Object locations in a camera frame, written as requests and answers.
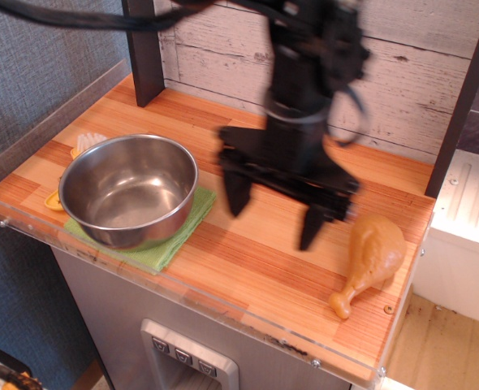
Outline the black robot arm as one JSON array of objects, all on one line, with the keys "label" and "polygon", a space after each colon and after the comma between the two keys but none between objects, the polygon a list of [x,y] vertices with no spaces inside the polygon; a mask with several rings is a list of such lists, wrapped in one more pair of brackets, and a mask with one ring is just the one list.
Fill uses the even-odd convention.
[{"label": "black robot arm", "polygon": [[300,248],[324,223],[345,220],[358,181],[326,153],[323,141],[338,91],[363,75],[356,1],[246,1],[268,19],[274,52],[265,93],[265,128],[225,127],[219,163],[228,206],[238,215],[261,184],[307,206]]}]

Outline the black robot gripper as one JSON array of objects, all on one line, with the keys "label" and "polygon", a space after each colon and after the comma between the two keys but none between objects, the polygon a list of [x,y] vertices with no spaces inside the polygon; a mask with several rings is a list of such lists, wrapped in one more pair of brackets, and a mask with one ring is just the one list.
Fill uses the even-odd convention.
[{"label": "black robot gripper", "polygon": [[305,251],[326,222],[344,221],[358,180],[327,153],[323,126],[266,118],[265,128],[224,127],[219,164],[230,212],[237,217],[261,184],[308,205],[299,250]]}]

